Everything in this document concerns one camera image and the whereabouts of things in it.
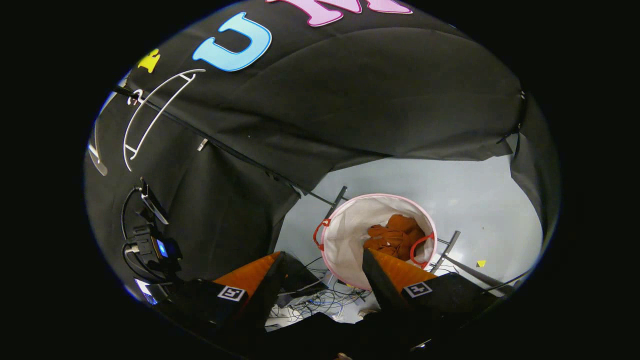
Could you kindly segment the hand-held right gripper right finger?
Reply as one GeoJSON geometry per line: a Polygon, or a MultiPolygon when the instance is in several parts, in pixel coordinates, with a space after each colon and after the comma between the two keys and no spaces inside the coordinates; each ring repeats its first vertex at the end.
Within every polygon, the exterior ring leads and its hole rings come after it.
{"type": "Polygon", "coordinates": [[[501,300],[458,273],[435,275],[377,250],[364,250],[362,271],[382,310],[407,321],[465,322],[501,300]]]}

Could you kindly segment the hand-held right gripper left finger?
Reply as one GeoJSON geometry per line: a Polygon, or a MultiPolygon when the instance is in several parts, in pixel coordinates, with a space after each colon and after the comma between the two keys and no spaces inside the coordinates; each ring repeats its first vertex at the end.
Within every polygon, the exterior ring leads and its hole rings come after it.
{"type": "Polygon", "coordinates": [[[217,279],[177,285],[165,298],[165,313],[197,332],[259,329],[287,276],[287,254],[275,251],[217,279]]]}

